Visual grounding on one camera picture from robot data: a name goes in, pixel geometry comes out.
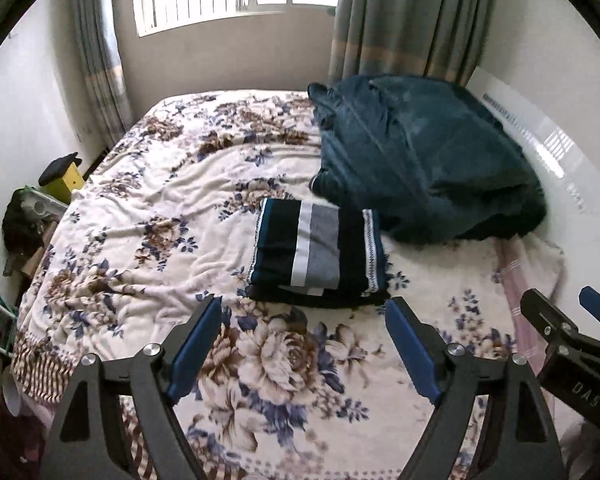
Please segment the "striped navy grey sweater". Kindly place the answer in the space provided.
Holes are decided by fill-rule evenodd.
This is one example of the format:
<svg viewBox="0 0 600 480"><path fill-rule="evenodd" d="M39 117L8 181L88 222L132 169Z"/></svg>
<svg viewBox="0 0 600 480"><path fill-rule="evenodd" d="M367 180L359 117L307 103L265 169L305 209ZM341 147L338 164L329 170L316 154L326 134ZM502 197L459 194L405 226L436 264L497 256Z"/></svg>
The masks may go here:
<svg viewBox="0 0 600 480"><path fill-rule="evenodd" d="M378 214L306 200L262 200L248 297L321 309L389 297Z"/></svg>

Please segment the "white cup on floor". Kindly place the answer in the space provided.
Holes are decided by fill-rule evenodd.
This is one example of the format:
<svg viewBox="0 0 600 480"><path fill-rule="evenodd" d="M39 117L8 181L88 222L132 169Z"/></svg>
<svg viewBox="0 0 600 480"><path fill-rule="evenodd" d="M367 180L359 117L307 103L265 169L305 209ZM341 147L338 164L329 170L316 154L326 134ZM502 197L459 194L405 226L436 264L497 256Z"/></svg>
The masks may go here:
<svg viewBox="0 0 600 480"><path fill-rule="evenodd" d="M9 414L18 417L21 413L22 400L18 386L9 373L2 376L2 393Z"/></svg>

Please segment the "white glossy headboard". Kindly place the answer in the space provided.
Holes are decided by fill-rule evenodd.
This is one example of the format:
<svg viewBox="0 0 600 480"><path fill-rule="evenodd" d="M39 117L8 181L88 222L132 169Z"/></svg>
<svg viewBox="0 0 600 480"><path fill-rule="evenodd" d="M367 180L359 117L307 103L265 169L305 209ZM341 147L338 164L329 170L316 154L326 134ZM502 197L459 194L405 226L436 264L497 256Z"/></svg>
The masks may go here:
<svg viewBox="0 0 600 480"><path fill-rule="evenodd" d="M600 322L579 302L585 286L600 293L600 173L556 122L483 68L474 70L467 89L522 147L541 182L547 214L536 234L565 257L557 307L581 333L600 340Z"/></svg>

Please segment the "cardboard box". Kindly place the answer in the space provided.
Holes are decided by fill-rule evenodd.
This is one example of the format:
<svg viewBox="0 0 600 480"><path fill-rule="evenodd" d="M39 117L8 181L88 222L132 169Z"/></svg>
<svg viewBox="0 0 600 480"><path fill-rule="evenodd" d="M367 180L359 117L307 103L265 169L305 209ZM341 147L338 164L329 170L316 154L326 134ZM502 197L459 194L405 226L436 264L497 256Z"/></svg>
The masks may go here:
<svg viewBox="0 0 600 480"><path fill-rule="evenodd" d="M42 262L47 247L50 246L50 240L52 239L57 226L57 221L51 221L46 224L46 228L42 234L42 246L36 248L36 251L30 255L30 257L26 258L24 255L9 255L3 268L4 278L9 278L18 271L26 278L32 280Z"/></svg>

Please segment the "dark teal fleece blanket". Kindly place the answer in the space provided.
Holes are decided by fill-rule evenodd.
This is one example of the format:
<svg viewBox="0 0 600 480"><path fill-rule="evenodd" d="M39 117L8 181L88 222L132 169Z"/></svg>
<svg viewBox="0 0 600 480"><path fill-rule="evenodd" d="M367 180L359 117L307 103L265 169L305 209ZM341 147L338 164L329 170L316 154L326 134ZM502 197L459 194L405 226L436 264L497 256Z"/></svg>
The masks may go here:
<svg viewBox="0 0 600 480"><path fill-rule="evenodd" d="M310 84L321 133L312 192L373 209L398 242L509 240L545 219L542 185L521 146L469 91L417 76Z"/></svg>

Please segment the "black bag on clutter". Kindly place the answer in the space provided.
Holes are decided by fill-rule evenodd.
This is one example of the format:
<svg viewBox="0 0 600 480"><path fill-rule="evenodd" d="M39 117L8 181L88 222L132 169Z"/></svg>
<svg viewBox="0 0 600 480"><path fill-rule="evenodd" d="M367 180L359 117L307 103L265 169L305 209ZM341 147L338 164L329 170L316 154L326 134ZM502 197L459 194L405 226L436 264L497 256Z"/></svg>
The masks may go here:
<svg viewBox="0 0 600 480"><path fill-rule="evenodd" d="M12 193L2 221L2 235L10 254L33 256L43 246L38 226L30 221L22 209L22 188Z"/></svg>

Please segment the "floral cream bed blanket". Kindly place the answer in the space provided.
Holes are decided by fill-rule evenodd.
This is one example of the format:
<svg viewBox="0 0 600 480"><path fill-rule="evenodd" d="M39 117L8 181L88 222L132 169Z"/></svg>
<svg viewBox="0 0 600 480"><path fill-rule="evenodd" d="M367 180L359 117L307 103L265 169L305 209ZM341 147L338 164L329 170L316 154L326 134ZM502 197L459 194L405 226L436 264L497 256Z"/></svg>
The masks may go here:
<svg viewBox="0 0 600 480"><path fill-rule="evenodd" d="M51 419L78 359L132 356L208 296L224 314L176 406L213 479L393 479L431 408L380 307L289 308L247 296L267 198L306 198L321 140L303 93L157 104L75 192L24 294L12 376Z"/></svg>

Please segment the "grey white appliance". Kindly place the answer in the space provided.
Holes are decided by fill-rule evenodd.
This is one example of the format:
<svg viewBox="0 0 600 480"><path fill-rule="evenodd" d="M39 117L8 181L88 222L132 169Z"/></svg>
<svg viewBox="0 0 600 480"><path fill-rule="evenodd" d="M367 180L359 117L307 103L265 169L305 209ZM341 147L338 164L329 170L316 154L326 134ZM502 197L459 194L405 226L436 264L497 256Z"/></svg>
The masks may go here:
<svg viewBox="0 0 600 480"><path fill-rule="evenodd" d="M59 221L68 206L53 196L26 186L21 191L21 208L30 221Z"/></svg>

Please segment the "yellow box with black hat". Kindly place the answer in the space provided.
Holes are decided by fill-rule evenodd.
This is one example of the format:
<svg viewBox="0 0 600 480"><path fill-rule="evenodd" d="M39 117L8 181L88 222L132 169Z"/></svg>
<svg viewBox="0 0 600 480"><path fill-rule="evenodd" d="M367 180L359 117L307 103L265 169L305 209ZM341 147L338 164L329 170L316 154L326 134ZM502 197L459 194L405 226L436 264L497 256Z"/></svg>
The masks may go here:
<svg viewBox="0 0 600 480"><path fill-rule="evenodd" d="M70 203L72 192L84 187L81 164L77 152L54 159L38 177L38 186L61 203Z"/></svg>

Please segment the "right grey curtain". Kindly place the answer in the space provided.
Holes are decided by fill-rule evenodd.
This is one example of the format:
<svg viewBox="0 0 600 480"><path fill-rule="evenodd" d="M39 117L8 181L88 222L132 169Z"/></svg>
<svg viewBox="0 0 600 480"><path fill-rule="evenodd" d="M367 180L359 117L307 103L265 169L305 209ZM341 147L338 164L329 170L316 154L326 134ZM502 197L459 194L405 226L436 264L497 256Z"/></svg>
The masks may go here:
<svg viewBox="0 0 600 480"><path fill-rule="evenodd" d="M416 75L468 83L494 0L338 0L328 82Z"/></svg>

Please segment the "grey curtain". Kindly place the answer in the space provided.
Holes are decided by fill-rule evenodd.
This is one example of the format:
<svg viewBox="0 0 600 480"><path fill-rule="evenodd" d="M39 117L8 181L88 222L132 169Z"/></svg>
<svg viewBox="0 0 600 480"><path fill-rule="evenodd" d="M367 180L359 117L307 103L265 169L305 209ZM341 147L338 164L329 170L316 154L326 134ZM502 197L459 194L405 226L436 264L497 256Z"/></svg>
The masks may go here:
<svg viewBox="0 0 600 480"><path fill-rule="evenodd" d="M494 0L338 0L328 82L416 75L468 83Z"/></svg>
<svg viewBox="0 0 600 480"><path fill-rule="evenodd" d="M112 0L71 0L86 91L107 148L133 125Z"/></svg>

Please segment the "left grey curtain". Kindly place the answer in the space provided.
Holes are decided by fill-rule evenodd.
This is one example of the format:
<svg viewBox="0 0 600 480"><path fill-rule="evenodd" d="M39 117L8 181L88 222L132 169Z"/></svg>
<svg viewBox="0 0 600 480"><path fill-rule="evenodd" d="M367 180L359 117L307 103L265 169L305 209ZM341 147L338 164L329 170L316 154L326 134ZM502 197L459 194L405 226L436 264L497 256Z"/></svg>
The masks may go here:
<svg viewBox="0 0 600 480"><path fill-rule="evenodd" d="M71 0L86 91L107 148L133 125L112 0Z"/></svg>

